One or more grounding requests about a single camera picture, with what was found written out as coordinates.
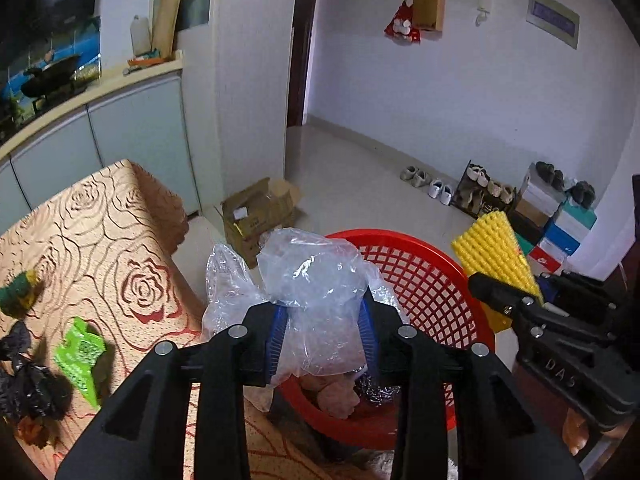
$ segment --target countertop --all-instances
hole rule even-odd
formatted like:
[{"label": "countertop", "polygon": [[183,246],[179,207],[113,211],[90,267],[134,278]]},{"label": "countertop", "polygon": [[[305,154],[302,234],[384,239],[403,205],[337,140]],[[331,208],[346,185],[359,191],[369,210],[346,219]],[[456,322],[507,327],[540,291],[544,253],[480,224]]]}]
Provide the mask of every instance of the countertop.
[{"label": "countertop", "polygon": [[182,67],[182,53],[177,51],[173,61],[167,61],[160,65],[145,68],[127,76],[122,75],[124,66],[104,71],[100,79],[89,83],[89,86],[84,92],[52,108],[8,139],[7,142],[0,146],[0,160],[4,159],[9,153],[16,150],[43,128],[46,128],[60,117],[83,107],[85,104],[147,79],[170,72],[177,72],[178,70],[182,70]]}]

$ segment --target red plastic basket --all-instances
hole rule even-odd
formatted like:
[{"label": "red plastic basket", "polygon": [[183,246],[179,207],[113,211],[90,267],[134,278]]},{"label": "red plastic basket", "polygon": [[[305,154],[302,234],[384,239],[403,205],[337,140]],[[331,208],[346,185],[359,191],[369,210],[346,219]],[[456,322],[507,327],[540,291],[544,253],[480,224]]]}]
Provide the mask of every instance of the red plastic basket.
[{"label": "red plastic basket", "polygon": [[[471,296],[462,268],[426,242],[393,231],[356,229],[328,235],[350,241],[375,263],[406,309],[413,326],[441,344],[467,348],[473,342],[495,350],[494,333]],[[445,387],[447,429],[456,425],[451,386]],[[373,408],[361,402],[347,420],[327,415],[305,396],[298,378],[280,385],[282,395],[315,430],[349,446],[393,449],[398,413],[393,406]]]}]

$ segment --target cabinet door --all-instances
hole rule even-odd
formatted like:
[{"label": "cabinet door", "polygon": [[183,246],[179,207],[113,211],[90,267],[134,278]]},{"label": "cabinet door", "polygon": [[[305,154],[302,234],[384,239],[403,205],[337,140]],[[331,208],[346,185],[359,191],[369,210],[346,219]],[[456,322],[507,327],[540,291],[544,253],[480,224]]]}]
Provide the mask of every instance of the cabinet door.
[{"label": "cabinet door", "polygon": [[12,153],[11,161],[33,208],[102,167],[86,110]]},{"label": "cabinet door", "polygon": [[200,209],[178,76],[89,106],[89,116],[104,164],[128,158],[177,194],[188,214]]},{"label": "cabinet door", "polygon": [[0,236],[30,211],[7,159],[0,165]]}]

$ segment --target transparent plastic wrap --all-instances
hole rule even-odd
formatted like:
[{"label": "transparent plastic wrap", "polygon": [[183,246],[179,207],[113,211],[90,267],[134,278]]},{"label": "transparent plastic wrap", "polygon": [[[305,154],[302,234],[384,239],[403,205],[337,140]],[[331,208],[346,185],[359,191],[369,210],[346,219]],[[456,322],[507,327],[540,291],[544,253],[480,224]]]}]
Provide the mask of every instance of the transparent plastic wrap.
[{"label": "transparent plastic wrap", "polygon": [[215,245],[207,263],[209,306],[203,339],[241,323],[249,307],[265,301],[284,305],[289,323],[273,386],[289,375],[329,376],[365,365],[358,332],[360,302],[367,287],[376,301],[402,313],[380,270],[350,242],[293,228],[276,230],[258,255],[260,290],[231,248]]}]

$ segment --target cutting board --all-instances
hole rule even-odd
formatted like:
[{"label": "cutting board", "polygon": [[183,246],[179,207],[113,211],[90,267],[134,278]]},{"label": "cutting board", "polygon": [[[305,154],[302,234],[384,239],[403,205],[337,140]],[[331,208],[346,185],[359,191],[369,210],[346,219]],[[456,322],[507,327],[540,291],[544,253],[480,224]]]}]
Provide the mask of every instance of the cutting board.
[{"label": "cutting board", "polygon": [[160,0],[158,13],[154,19],[151,48],[160,51],[160,57],[169,59],[174,53],[175,21],[178,19],[180,0]]}]

